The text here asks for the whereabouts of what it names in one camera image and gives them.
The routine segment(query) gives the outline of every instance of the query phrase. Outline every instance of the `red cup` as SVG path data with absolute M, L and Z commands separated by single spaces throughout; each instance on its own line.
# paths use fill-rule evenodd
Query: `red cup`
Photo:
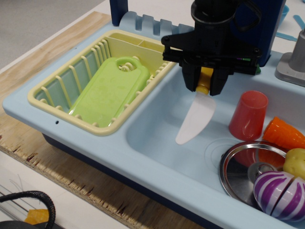
M 258 139 L 263 130 L 268 98 L 258 91 L 242 94 L 229 124 L 231 134 L 243 141 Z

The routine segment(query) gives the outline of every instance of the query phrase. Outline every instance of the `wooden board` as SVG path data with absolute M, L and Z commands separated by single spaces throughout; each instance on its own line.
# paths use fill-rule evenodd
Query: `wooden board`
M 94 12 L 0 74 L 0 103 L 11 92 L 110 21 Z M 202 229 L 134 189 L 49 145 L 0 106 L 0 150 L 134 229 Z

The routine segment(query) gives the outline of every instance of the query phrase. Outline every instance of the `metal pot lid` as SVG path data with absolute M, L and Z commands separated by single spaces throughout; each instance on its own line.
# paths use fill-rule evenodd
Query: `metal pot lid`
M 253 185 L 266 171 L 282 171 L 287 150 L 268 142 L 242 142 L 231 147 L 220 161 L 219 176 L 233 198 L 260 210 Z

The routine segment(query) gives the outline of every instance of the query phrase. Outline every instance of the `orange carrot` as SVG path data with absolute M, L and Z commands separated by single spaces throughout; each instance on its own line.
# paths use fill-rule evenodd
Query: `orange carrot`
M 285 121 L 274 117 L 264 131 L 263 139 L 288 150 L 305 148 L 305 136 Z

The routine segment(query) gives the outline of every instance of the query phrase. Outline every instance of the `light blue sink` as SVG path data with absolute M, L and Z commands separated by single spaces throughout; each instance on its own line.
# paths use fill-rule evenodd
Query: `light blue sink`
M 278 116 L 305 133 L 305 89 L 274 76 L 280 53 L 272 53 L 259 75 L 229 76 L 222 93 L 213 97 L 217 109 L 211 122 L 182 146 L 176 144 L 175 137 L 195 94 L 185 88 L 178 65 L 118 131 L 108 136 L 93 135 L 29 104 L 31 88 L 112 29 L 110 24 L 104 26 L 9 95 L 3 102 L 5 112 L 219 227 L 290 228 L 228 196 L 218 172 L 222 154 L 240 142 L 230 134 L 228 125 L 244 91 L 258 90 L 269 98 L 264 128 Z M 305 223 L 291 225 L 305 229 Z

